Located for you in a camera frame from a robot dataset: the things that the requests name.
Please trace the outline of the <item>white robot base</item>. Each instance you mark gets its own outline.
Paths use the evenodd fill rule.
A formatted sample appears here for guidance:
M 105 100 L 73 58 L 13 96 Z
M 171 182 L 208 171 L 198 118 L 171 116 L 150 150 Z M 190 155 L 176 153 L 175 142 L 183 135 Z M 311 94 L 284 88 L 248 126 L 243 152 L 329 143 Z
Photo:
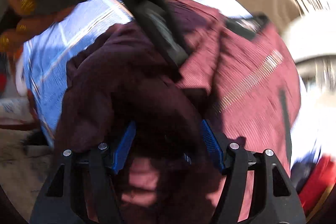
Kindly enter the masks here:
M 297 18 L 281 37 L 301 78 L 335 91 L 335 11 L 319 10 Z

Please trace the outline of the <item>hand with yellow nails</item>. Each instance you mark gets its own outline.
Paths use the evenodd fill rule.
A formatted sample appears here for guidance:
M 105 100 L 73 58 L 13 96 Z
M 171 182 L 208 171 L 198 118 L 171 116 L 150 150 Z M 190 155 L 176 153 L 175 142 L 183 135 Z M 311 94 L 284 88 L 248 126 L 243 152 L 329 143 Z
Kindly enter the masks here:
M 26 41 L 41 34 L 54 23 L 61 22 L 75 8 L 70 6 L 50 15 L 34 16 L 37 0 L 7 0 L 7 2 L 22 19 L 14 28 L 1 33 L 1 52 L 4 53 L 17 52 Z

